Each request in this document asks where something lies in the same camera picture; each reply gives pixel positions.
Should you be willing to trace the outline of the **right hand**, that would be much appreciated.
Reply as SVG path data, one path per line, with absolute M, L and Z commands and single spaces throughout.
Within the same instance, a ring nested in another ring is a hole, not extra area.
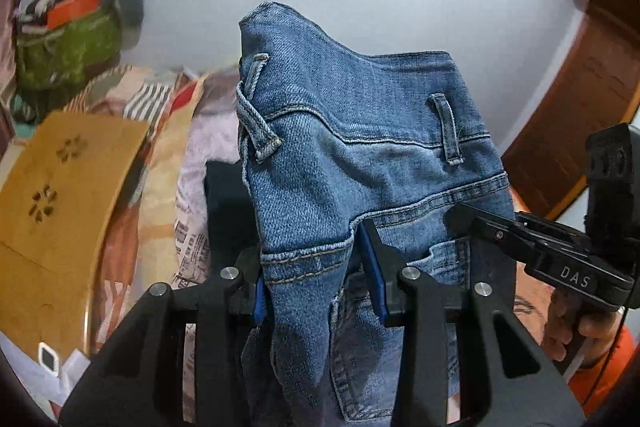
M 549 359 L 561 362 L 574 335 L 582 335 L 592 341 L 590 350 L 582 360 L 582 367 L 593 366 L 613 346 L 622 316 L 618 312 L 597 311 L 595 314 L 584 315 L 576 325 L 575 320 L 570 317 L 573 309 L 573 296 L 561 289 L 555 289 L 548 308 L 548 320 L 544 326 L 541 348 Z

